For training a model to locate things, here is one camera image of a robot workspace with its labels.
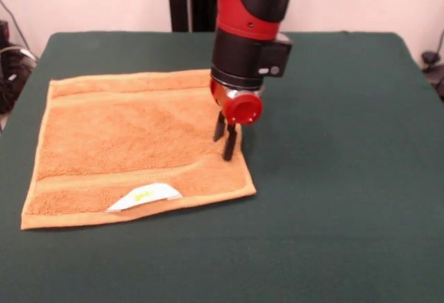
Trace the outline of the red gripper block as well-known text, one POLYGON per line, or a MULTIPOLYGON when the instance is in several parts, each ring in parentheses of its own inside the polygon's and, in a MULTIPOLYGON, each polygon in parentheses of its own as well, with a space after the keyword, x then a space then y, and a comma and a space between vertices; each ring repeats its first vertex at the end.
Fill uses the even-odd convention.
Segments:
POLYGON ((210 91, 215 102, 221 107, 213 141, 217 142, 225 133, 225 119, 228 123, 228 138, 225 142, 223 159, 229 162, 232 159, 234 147, 237 142, 237 130, 234 123, 241 125, 253 124, 262 114, 262 93, 264 87, 259 89, 233 89, 226 87, 215 79, 211 79, 210 91))

